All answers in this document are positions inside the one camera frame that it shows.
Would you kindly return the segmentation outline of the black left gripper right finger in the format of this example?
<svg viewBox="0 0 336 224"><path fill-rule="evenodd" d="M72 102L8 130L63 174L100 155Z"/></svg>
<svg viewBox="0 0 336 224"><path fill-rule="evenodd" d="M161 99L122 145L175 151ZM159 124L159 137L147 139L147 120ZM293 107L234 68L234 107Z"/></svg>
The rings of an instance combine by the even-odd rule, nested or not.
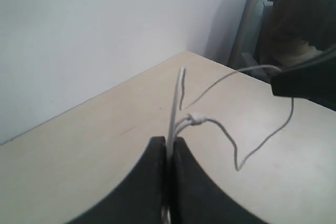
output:
<svg viewBox="0 0 336 224"><path fill-rule="evenodd" d="M172 223L265 223L223 192L178 137L172 156Z"/></svg>

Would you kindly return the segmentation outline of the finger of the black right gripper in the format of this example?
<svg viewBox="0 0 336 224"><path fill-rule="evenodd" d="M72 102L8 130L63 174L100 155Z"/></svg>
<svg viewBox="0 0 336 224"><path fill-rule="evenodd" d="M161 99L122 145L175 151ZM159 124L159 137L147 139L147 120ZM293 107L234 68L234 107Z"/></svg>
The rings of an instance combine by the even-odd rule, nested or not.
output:
<svg viewBox="0 0 336 224"><path fill-rule="evenodd" d="M302 98L335 110L335 59L316 59L270 78L277 97Z"/></svg>

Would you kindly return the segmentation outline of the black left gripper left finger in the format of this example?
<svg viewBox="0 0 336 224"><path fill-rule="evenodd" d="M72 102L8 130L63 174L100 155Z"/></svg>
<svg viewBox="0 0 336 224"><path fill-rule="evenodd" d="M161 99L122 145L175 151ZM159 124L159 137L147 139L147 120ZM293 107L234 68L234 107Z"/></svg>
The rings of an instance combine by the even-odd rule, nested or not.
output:
<svg viewBox="0 0 336 224"><path fill-rule="evenodd" d="M165 137L155 136L119 185L69 223L163 223L165 173Z"/></svg>

